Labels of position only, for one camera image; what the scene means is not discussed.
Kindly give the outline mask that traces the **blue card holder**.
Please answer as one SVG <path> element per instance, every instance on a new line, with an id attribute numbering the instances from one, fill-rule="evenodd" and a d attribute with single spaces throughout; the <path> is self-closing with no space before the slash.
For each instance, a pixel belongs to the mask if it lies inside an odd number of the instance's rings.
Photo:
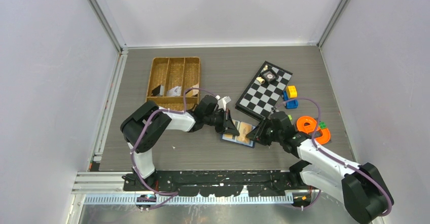
<path id="1" fill-rule="evenodd" d="M 239 131 L 239 136 L 231 135 L 231 134 L 222 134 L 221 140 L 229 141 L 232 143 L 244 145 L 250 148 L 255 147 L 255 142 L 249 138 L 247 138 L 247 134 L 249 134 L 252 130 L 255 129 L 255 126 L 249 123 L 245 123 L 242 121 L 233 120 L 233 123 L 236 129 Z"/>

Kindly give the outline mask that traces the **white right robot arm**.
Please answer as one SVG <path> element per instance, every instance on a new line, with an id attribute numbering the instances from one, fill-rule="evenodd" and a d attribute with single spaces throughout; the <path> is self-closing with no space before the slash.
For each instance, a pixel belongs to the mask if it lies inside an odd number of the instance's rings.
<path id="1" fill-rule="evenodd" d="M 394 199 L 376 166 L 328 150 L 299 131 L 282 111 L 261 120 L 247 138 L 262 145 L 278 142 L 299 159 L 289 168 L 290 184 L 297 189 L 310 185 L 332 196 L 358 223 L 371 223 L 392 210 Z"/>

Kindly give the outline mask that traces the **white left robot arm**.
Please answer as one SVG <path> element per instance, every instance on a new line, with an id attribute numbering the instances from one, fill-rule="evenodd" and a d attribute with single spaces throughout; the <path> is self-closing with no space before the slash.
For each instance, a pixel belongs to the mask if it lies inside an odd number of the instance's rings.
<path id="1" fill-rule="evenodd" d="M 230 110 L 219 107 L 219 96 L 206 95 L 190 110 L 176 111 L 147 101 L 120 126 L 130 148 L 136 184 L 144 191 L 155 186 L 155 166 L 152 148 L 166 130 L 195 132 L 204 125 L 213 126 L 216 133 L 240 135 Z"/>

